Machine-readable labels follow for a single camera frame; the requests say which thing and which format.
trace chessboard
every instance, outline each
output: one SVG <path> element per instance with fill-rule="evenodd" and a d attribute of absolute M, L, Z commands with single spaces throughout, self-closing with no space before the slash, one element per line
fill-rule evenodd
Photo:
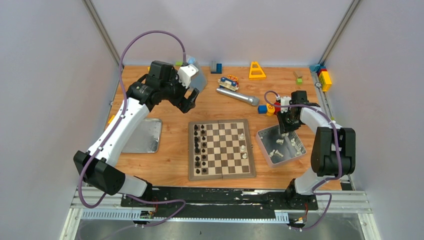
<path fill-rule="evenodd" d="M 188 179 L 256 176 L 247 119 L 188 123 Z"/>

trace metal floor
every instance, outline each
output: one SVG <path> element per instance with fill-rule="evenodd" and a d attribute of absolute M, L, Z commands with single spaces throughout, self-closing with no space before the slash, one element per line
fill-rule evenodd
<path fill-rule="evenodd" d="M 308 214 L 314 223 L 317 213 Z M 126 220 L 81 220 L 76 240 L 100 240 L 118 229 L 133 225 Z M 358 215 L 328 213 L 314 229 L 297 232 L 277 223 L 223 223 L 223 222 L 165 222 L 154 227 L 132 227 L 108 240 L 365 240 Z"/>

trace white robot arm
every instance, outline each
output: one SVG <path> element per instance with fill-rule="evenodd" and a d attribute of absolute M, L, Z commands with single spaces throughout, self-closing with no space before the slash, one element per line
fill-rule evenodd
<path fill-rule="evenodd" d="M 124 174 L 115 168 L 121 151 L 140 122 L 162 100 L 170 101 L 183 113 L 195 107 L 199 91 L 194 88 L 188 98 L 184 95 L 191 79 L 198 72 L 199 70 L 192 64 L 180 67 L 177 72 L 171 64 L 152 62 L 149 73 L 128 88 L 127 99 L 124 100 L 125 113 L 123 114 L 124 102 L 122 102 L 119 111 L 99 139 L 88 148 L 87 152 L 78 151 L 75 154 L 73 160 L 81 174 L 91 154 L 100 150 L 88 166 L 84 181 L 109 195 L 122 193 L 141 197 L 149 187 L 151 188 L 152 185 L 147 181 Z M 113 129 L 119 118 L 121 118 L 119 125 Z M 113 131 L 111 136 L 103 147 L 100 147 L 111 131 Z"/>

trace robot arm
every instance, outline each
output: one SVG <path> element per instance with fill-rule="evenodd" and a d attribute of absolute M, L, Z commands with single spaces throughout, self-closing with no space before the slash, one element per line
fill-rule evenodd
<path fill-rule="evenodd" d="M 109 195 L 122 193 L 141 197 L 148 188 L 151 189 L 152 185 L 149 182 L 124 174 L 115 168 L 121 151 L 135 128 L 162 100 L 168 100 L 183 113 L 187 113 L 195 107 L 199 91 L 194 88 L 188 98 L 185 98 L 184 95 L 192 77 L 198 72 L 199 70 L 194 65 L 182 66 L 177 72 L 171 64 L 160 61 L 152 62 L 149 73 L 129 86 L 126 93 L 125 114 L 122 114 L 124 107 L 124 102 L 122 102 L 116 117 L 99 139 L 88 148 L 87 152 L 78 151 L 73 157 L 75 166 L 81 174 L 91 153 L 100 149 L 83 176 L 84 182 Z M 113 130 L 119 118 L 122 118 L 121 122 Z M 111 132 L 113 133 L 107 142 L 100 147 L 102 140 Z"/>
<path fill-rule="evenodd" d="M 320 106 L 308 101 L 306 91 L 292 92 L 291 97 L 277 98 L 277 102 L 282 106 L 290 104 L 311 107 L 281 108 L 277 113 L 281 134 L 295 131 L 301 125 L 307 125 L 315 134 L 310 158 L 311 167 L 302 176 L 290 182 L 286 190 L 287 201 L 307 201 L 308 196 L 314 195 L 315 189 L 326 183 L 323 180 L 338 177 L 335 141 L 338 141 L 342 176 L 354 172 L 356 135 L 352 128 L 342 127 L 333 121 L 336 128 L 333 129 L 329 121 L 317 112 L 321 111 Z M 338 139 L 334 139 L 333 131 L 337 131 Z"/>

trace plastic container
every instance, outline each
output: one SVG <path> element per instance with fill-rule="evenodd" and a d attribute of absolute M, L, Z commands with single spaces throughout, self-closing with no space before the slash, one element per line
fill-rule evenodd
<path fill-rule="evenodd" d="M 206 77 L 203 74 L 202 67 L 196 61 L 196 58 L 189 55 L 187 56 L 187 63 L 193 64 L 199 70 L 194 79 L 191 80 L 190 90 L 192 91 L 196 88 L 197 90 L 199 90 L 199 92 L 202 92 L 203 89 L 206 87 L 206 84 L 208 84 L 208 81 L 206 80 Z"/>

